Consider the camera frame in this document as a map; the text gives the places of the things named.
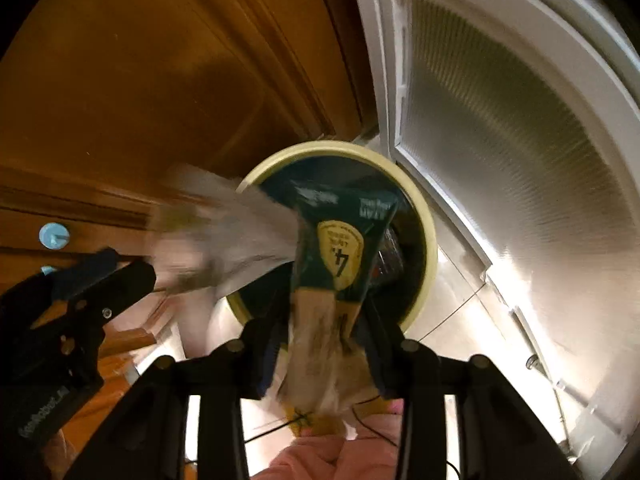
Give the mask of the yellow rimmed trash bin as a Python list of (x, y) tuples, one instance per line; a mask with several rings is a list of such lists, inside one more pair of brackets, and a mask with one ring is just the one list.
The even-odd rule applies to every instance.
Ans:
[(239, 184), (293, 214), (294, 257), (228, 298), (241, 324), (286, 309), (299, 287), (332, 292), (336, 312), (375, 310), (406, 330), (433, 284), (437, 243), (411, 179), (383, 156), (340, 141), (306, 142), (261, 162)]

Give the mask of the white framed glass door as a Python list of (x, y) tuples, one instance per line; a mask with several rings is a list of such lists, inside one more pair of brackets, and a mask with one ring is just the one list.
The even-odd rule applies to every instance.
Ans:
[(587, 479), (639, 474), (639, 53), (603, 0), (357, 0), (384, 153), (520, 317)]

